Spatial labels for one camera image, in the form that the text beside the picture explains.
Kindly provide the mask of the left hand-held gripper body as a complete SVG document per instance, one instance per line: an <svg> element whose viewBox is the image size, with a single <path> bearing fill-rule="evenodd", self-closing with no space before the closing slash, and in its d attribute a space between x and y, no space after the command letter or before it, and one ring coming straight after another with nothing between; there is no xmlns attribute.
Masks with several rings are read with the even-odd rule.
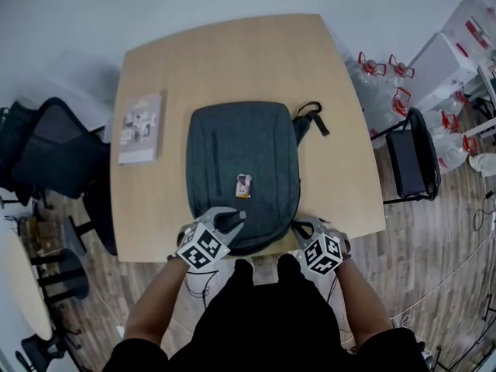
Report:
<svg viewBox="0 0 496 372"><path fill-rule="evenodd" d="M217 225L214 223L214 213L215 207L212 207L182 231L184 235L176 255L194 270L220 260L229 252L229 248L223 246L215 236Z"/></svg>

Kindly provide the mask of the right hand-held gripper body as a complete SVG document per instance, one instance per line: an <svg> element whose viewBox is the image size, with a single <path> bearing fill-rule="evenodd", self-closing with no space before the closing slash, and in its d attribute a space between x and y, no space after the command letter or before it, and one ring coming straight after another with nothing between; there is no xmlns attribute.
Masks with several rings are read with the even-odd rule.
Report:
<svg viewBox="0 0 496 372"><path fill-rule="evenodd" d="M346 234L324 219L313 216L315 232L309 243L298 243L298 261L310 272L321 276L334 271L346 259Z"/></svg>

